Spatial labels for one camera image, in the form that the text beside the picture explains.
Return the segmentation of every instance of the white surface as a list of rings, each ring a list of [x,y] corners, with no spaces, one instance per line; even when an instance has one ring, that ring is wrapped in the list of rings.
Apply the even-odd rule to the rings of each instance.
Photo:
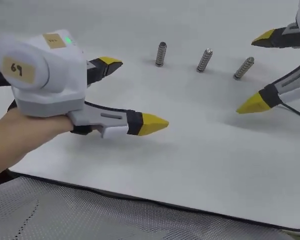
[[[65,28],[87,59],[124,62],[88,89],[88,101],[170,121],[145,137],[64,134],[11,170],[300,229],[300,117],[279,107],[235,112],[300,64],[300,49],[250,46],[293,22],[297,8],[290,0],[0,0],[0,32],[23,38]],[[161,41],[167,52],[157,68]],[[206,48],[213,57],[197,73]],[[254,66],[234,80],[250,56]],[[0,88],[0,116],[11,100],[10,90]],[[300,110],[300,101],[293,106]]]

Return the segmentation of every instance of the human hand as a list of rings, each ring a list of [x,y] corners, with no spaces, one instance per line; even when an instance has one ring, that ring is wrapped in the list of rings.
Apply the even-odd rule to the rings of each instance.
[[[0,119],[0,171],[12,167],[27,153],[73,128],[65,115],[38,118],[25,116],[17,108],[10,109]]]

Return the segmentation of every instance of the label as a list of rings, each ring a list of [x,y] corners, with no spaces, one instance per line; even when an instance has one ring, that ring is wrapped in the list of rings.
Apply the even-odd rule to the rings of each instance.
[[[42,34],[42,36],[51,49],[61,49],[67,47],[58,33],[45,33]]]
[[[34,66],[8,56],[3,58],[1,72],[3,75],[18,79],[27,84],[33,84],[36,77],[36,68]]]

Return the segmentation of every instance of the metal spring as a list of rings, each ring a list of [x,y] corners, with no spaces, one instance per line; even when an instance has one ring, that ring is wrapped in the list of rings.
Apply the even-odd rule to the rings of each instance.
[[[255,58],[254,57],[248,57],[244,63],[239,67],[239,69],[235,72],[233,75],[233,78],[238,80],[243,77],[243,75],[246,74],[246,72],[252,67],[252,65],[255,63]]]
[[[156,54],[155,65],[157,67],[162,67],[164,65],[165,56],[167,51],[167,44],[162,41],[159,44],[158,52]]]
[[[208,49],[206,49],[204,51],[204,53],[203,53],[203,55],[201,57],[201,60],[199,62],[199,65],[196,68],[196,71],[198,73],[203,73],[204,72],[204,70],[206,69],[206,67],[207,67],[207,65],[208,65],[208,63],[209,63],[209,61],[210,61],[213,53],[214,52],[210,48],[208,48]]]

